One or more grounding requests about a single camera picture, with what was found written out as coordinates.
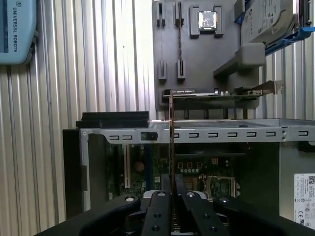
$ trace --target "corrugated metal wall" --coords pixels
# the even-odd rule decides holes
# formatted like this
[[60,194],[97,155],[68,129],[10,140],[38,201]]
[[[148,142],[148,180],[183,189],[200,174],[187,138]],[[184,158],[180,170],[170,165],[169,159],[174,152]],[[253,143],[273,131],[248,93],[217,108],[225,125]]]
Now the corrugated metal wall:
[[[62,129],[84,111],[154,107],[151,3],[39,0],[36,54],[0,66],[0,235],[33,235],[65,219]],[[261,81],[285,91],[251,118],[313,119],[314,37],[269,56]]]

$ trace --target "white label sticker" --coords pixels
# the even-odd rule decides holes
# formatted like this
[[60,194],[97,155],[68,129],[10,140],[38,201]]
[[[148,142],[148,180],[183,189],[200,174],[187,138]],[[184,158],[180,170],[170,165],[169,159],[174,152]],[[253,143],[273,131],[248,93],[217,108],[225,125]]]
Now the white label sticker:
[[246,11],[242,23],[242,45],[254,41],[257,36],[273,26],[280,15],[280,0],[254,0]]
[[154,183],[160,183],[161,180],[160,180],[160,177],[159,176],[155,176],[154,177]]
[[315,230],[315,174],[294,175],[294,221]]

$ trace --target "electronic component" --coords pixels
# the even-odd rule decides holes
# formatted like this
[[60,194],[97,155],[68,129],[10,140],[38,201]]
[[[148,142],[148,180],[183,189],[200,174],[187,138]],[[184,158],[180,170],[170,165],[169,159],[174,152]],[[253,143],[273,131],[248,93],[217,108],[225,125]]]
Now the electronic component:
[[217,13],[215,11],[199,11],[198,26],[200,31],[217,29]]
[[134,163],[134,170],[137,172],[142,172],[144,171],[144,164],[142,161],[137,161]]
[[307,0],[251,0],[242,18],[242,45],[262,42],[268,55],[304,40],[315,31],[310,12]]
[[234,177],[207,176],[207,194],[209,199],[218,196],[236,197]]
[[35,30],[36,0],[0,0],[0,64],[29,62]]
[[212,158],[212,165],[217,165],[219,160],[217,158]]
[[184,180],[187,190],[199,191],[198,177],[186,176],[186,177],[183,177],[183,180]]
[[[264,52],[264,45],[261,44],[262,52]],[[245,51],[253,51],[251,47],[245,49]],[[218,68],[214,71],[215,77],[224,77],[226,76],[226,69],[228,67],[236,68],[235,62],[237,58],[232,59],[227,64],[223,65],[222,67]],[[211,103],[214,101],[228,101],[228,100],[235,100],[235,101],[251,101],[253,99],[257,99],[260,96],[264,96],[267,94],[277,94],[278,92],[282,92],[283,90],[283,82],[282,81],[267,81],[262,83],[254,88],[244,88],[239,87],[235,88],[233,92],[229,91],[219,91],[218,88],[201,88],[201,89],[174,89],[172,90],[174,96],[174,103],[178,107],[184,107],[188,102],[190,104],[195,104],[195,102],[203,102],[203,104]],[[161,92],[161,101],[165,104],[168,104],[169,98],[171,97],[171,90],[166,89]]]
[[141,140],[156,141],[158,140],[158,133],[157,132],[141,132]]

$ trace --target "barcode label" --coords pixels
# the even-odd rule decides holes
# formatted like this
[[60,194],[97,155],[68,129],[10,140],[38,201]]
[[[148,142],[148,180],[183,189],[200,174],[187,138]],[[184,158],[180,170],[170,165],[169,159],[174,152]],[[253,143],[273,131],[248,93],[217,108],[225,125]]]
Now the barcode label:
[[315,184],[315,176],[309,176],[309,184]]

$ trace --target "hard drive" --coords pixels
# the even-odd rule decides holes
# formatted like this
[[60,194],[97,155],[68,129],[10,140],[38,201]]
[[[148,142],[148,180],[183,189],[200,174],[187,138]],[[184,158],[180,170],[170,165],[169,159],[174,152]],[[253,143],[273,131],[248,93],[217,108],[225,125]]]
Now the hard drive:
[[312,24],[309,0],[252,0],[242,22],[241,40],[266,48]]

